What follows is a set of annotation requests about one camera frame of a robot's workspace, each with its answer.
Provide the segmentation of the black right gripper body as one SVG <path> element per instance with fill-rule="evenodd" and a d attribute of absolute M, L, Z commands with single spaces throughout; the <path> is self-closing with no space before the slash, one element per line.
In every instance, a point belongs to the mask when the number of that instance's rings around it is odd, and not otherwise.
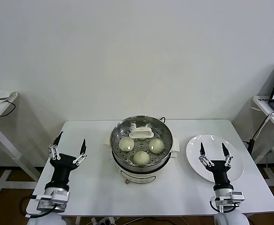
<path fill-rule="evenodd" d="M 206 170 L 210 171 L 213 174 L 215 185 L 213 190 L 219 189 L 231 189 L 233 190 L 234 187 L 231 185 L 230 180 L 227 176 L 227 171 L 230 170 L 228 165 L 225 165 L 224 160 L 212 160 L 214 165 L 206 166 Z"/>

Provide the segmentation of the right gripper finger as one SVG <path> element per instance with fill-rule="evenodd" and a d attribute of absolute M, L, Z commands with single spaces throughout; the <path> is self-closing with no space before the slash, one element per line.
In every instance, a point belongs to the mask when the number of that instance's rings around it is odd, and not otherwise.
<path fill-rule="evenodd" d="M 204 145 L 203 145 L 203 143 L 201 143 L 200 144 L 200 150 L 199 150 L 199 152 L 200 152 L 200 155 L 199 155 L 199 160 L 200 160 L 200 162 L 202 163 L 202 165 L 204 166 L 204 167 L 212 167 L 212 166 L 214 166 L 214 163 L 211 161 L 211 160 L 209 160 L 208 158 L 207 158 L 207 156 L 206 156 L 206 152 L 205 152 L 205 148 L 204 148 Z"/>
<path fill-rule="evenodd" d="M 231 161 L 233 159 L 233 156 L 230 155 L 229 150 L 227 149 L 224 143 L 222 143 L 221 145 L 222 145 L 222 151 L 225 157 L 225 166 L 231 167 Z"/>

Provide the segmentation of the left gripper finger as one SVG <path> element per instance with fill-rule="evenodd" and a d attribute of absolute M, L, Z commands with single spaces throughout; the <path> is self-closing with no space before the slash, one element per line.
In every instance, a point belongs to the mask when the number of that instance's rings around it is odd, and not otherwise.
<path fill-rule="evenodd" d="M 73 160 L 73 164 L 79 165 L 79 164 L 81 164 L 86 158 L 87 158 L 87 155 L 86 155 L 86 140 L 84 139 L 84 140 L 83 140 L 83 143 L 82 143 L 82 146 L 81 146 L 81 149 L 80 149 L 79 156 L 78 156 L 75 160 Z"/>
<path fill-rule="evenodd" d="M 55 138 L 53 144 L 49 145 L 49 148 L 48 148 L 49 157 L 52 160 L 60 160 L 61 159 L 60 152 L 58 151 L 57 147 L 60 142 L 62 133 L 63 132 L 61 131 L 60 134 Z"/>

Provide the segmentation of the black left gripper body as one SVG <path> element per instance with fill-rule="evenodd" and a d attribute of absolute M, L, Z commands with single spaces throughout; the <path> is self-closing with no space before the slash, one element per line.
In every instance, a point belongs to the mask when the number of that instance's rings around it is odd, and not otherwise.
<path fill-rule="evenodd" d="M 54 167 L 54 172 L 51 181 L 45 186 L 47 188 L 62 188 L 69 191 L 69 175 L 70 172 L 78 166 L 73 161 L 76 159 L 73 156 L 60 154 L 60 160 L 50 159 L 50 164 Z"/>

